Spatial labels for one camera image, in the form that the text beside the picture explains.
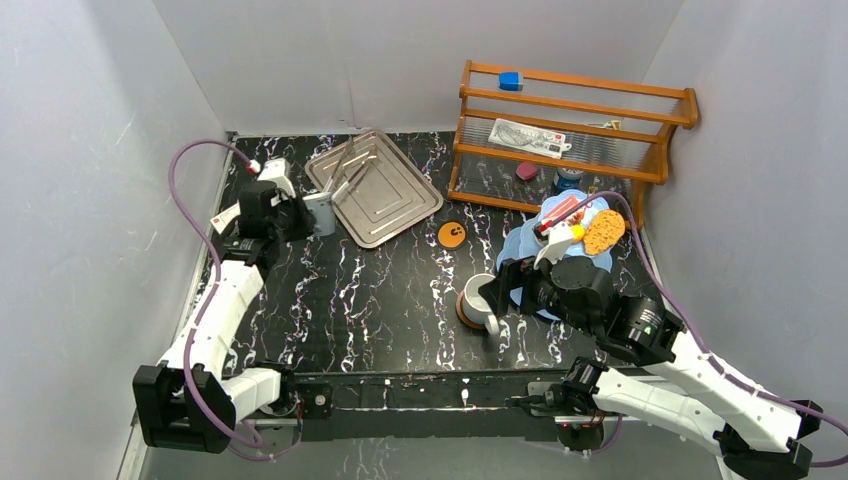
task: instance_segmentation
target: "red object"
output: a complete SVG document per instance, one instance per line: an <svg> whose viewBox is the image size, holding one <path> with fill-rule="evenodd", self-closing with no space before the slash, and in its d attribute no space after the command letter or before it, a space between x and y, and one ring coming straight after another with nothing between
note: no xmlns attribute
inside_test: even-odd
<svg viewBox="0 0 848 480"><path fill-rule="evenodd" d="M539 169L532 162L521 162L515 169L515 175L524 180L532 180L539 173Z"/></svg>

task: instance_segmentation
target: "blue block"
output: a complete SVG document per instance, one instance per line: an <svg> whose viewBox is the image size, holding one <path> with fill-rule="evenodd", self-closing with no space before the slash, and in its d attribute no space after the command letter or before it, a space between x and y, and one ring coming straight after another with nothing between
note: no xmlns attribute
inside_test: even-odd
<svg viewBox="0 0 848 480"><path fill-rule="evenodd" d="M498 75L498 87L501 90L519 92L524 88L524 75L520 72L503 72Z"/></svg>

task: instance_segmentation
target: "brown coaster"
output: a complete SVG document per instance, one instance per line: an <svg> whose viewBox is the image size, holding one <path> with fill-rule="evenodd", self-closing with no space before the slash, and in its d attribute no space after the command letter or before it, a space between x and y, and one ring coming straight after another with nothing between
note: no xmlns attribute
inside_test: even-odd
<svg viewBox="0 0 848 480"><path fill-rule="evenodd" d="M465 313L462 312L462 297L465 296L465 290L459 292L459 295L456 296L456 316L459 317L459 320L465 325L475 329L475 330L485 330L486 326L480 323L472 322L468 317L465 316Z"/></svg>

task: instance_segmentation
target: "wooden rack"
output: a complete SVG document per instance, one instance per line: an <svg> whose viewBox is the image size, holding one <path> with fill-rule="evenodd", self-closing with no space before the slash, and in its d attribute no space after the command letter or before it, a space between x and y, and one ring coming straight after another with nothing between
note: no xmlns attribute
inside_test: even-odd
<svg viewBox="0 0 848 480"><path fill-rule="evenodd" d="M506 71L524 75L522 91L498 89L497 76ZM471 60L465 63L459 96L462 110L453 143L449 199L532 213L539 211L541 202L537 198L521 201L458 187L464 157L473 157L478 163L510 160L533 162L550 169L573 168L631 182L628 193L640 228L644 223L644 197L649 185L661 185L668 179L668 150L675 129L678 126L690 129L698 122L698 104L691 88L678 90L486 65ZM472 108L474 102L484 105ZM533 114L520 114L522 108ZM621 129L567 121L564 117L568 115L619 120ZM567 141L572 138L582 142L582 150L578 148L566 153L563 159L553 159L491 144L486 128L498 118L562 132Z"/></svg>

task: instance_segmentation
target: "white cup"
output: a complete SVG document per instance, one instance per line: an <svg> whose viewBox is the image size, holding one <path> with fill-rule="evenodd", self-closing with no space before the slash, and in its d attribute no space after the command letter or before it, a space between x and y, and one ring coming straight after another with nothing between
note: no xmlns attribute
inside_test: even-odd
<svg viewBox="0 0 848 480"><path fill-rule="evenodd" d="M495 276L488 273L478 273L469 278L465 283L461 303L462 313L468 317L468 320L478 325L485 325L490 335L500 333L500 327L498 326L498 319L492 309L489 308L486 300L480 296L479 290L481 286L494 279Z"/></svg>

